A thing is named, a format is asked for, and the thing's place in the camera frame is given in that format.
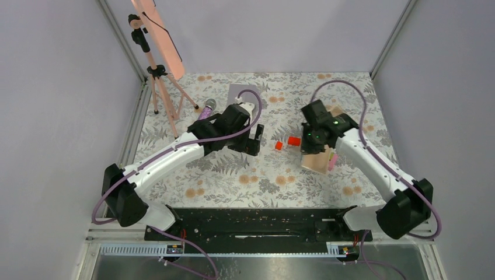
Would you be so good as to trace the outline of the beige letter paper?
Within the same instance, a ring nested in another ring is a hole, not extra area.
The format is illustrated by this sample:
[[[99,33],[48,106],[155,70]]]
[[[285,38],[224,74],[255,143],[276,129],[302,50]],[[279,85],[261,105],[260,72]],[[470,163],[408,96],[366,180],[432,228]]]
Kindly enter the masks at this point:
[[[339,104],[326,106],[326,108],[328,112],[330,112],[333,116],[339,115],[344,112]],[[309,142],[308,141],[301,142],[301,153],[303,150],[303,146],[304,148],[308,148]],[[308,169],[313,172],[326,175],[329,172],[327,169],[328,169],[329,158],[331,153],[336,153],[336,151],[333,148],[329,148],[328,146],[325,146],[324,152],[318,154],[303,154],[301,157],[301,166],[304,169]]]

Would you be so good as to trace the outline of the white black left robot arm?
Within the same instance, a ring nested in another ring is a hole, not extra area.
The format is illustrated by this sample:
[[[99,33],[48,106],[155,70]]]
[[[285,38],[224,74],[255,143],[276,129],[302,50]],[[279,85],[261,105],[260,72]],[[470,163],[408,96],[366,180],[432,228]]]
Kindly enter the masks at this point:
[[[181,225],[170,207],[145,198],[148,189],[188,163],[227,147],[257,156],[264,126],[257,123],[253,103],[230,104],[223,113],[197,120],[159,152],[124,168],[116,164],[104,171],[102,198],[123,227],[141,223],[158,228],[168,240],[177,238]]]

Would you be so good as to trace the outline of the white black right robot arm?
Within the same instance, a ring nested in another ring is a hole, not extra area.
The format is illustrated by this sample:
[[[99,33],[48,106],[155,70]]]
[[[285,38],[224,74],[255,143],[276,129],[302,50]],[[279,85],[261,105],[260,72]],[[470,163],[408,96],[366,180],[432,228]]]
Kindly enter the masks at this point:
[[[431,216],[433,187],[426,180],[416,180],[393,165],[366,140],[359,125],[347,114],[332,116],[320,100],[302,108],[301,152],[315,155],[326,147],[350,159],[377,188],[384,205],[352,206],[335,224],[335,233],[350,240],[358,230],[385,233],[392,239],[408,235]]]

